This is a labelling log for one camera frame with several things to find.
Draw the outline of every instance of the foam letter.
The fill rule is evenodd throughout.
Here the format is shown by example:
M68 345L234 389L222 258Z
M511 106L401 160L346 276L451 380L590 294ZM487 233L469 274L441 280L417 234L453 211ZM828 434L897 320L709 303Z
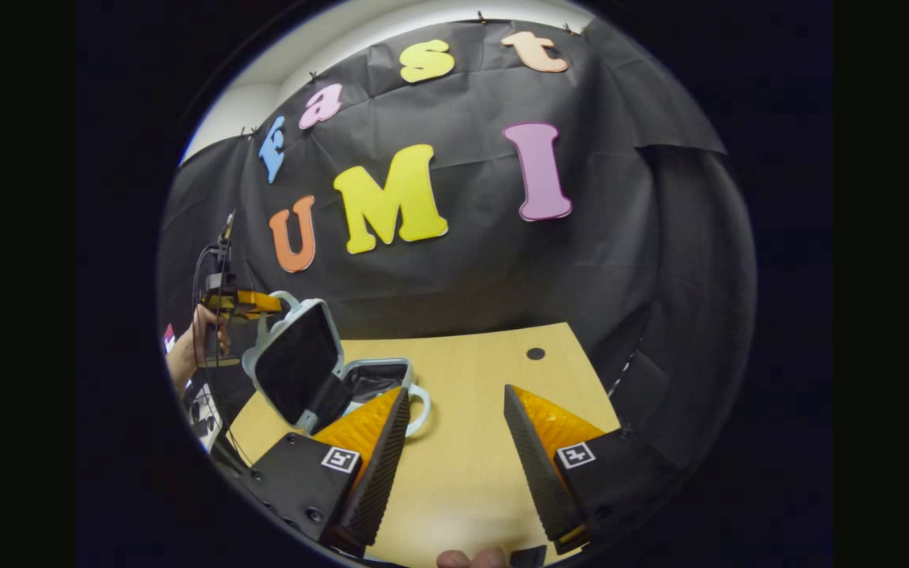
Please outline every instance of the foam letter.
M398 61L405 66L400 71L402 79L416 83L418 80L440 77L451 71L455 68L455 58L444 51L447 51L447 43L441 42L440 39L408 46L398 57Z
M335 113L342 108L342 104L339 102L341 94L342 84L340 83L328 85L314 93L311 100L307 101L307 111L304 111L304 115L300 117L300 130L310 129L315 122L324 122L335 116Z
M521 161L524 203L518 213L527 222L566 217L573 207L559 187L556 157L552 154L552 141L557 136L555 126L544 122L523 122L504 129L505 139L514 143Z
M279 166L282 165L282 152L277 150L282 148L282 133L279 127L285 120L282 116L275 118L271 129L268 129L262 148L259 148L259 158L266 163L268 169L268 183L275 179L275 174L279 172Z
M567 60L555 60L545 53L544 47L553 47L552 40L545 37L535 37L532 32L517 32L514 35L504 37L500 42L504 46L514 46L517 50L521 62L535 71L545 71L546 73L559 73L567 71Z
M437 213L430 188L427 163L432 157L433 147L428 144L410 145L395 152L383 189L363 166L349 168L335 178L335 189L342 194L350 227L350 241L346 243L350 255L375 247L376 240L367 233L364 219L385 244L390 244L395 237L399 208L402 228L398 234L402 240L421 241L447 233L447 220Z
M296 213L297 222L300 223L300 252L293 252L290 248L290 236L286 233L286 220L290 218L290 210L282 209L268 220L268 229L271 229L271 238L275 243L275 258L287 272L305 270L314 260L314 226L311 223L313 204L314 197L311 195L301 197L293 204L293 213Z

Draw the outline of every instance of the wooden table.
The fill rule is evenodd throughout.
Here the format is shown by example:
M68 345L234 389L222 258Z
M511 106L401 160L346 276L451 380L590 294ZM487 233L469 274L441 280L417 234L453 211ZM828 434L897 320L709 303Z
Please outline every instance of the wooden table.
M346 362L407 357L430 393L426 424L406 440L376 543L368 554L411 568L433 568L448 549L469 556L501 545L509 554L548 546L504 421L504 385L551 400L609 432L619 428L605 389L566 323L447 338L343 341ZM542 348L545 357L526 352ZM412 418L420 402L413 400ZM257 460L292 432L260 393L231 425Z

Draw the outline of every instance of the pink letter i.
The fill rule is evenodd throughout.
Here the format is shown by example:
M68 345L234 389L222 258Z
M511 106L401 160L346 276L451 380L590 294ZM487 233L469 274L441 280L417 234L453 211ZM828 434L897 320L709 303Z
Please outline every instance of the pink letter i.
M524 203L518 212L527 222L570 214L570 199L563 197L559 173L556 173L556 157L552 154L552 141L557 136L556 127L544 122L521 122L504 129L505 139L514 143L521 161Z

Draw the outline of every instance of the yellow letter m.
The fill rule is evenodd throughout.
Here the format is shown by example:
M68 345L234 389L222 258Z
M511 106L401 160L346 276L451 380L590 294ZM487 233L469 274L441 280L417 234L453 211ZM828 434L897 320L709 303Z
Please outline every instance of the yellow letter m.
M437 213L430 188L427 164L433 157L428 144L410 145L397 151L388 170L385 188L375 183L363 166L349 168L335 178L335 189L342 194L346 208L346 224L350 255L374 249L375 238L367 233L367 219L374 233L390 245L395 238L398 211L402 210L402 228L398 231L404 241L422 241L447 233L447 220Z

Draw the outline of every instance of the white wall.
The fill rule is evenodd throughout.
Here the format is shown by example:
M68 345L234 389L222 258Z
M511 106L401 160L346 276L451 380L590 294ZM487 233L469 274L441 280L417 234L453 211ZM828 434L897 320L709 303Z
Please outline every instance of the white wall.
M322 12L283 36L227 87L202 120L182 161L218 140L258 126L307 80L336 62L399 33L445 21L476 19L534 21L580 32L593 15L563 0L351 0Z

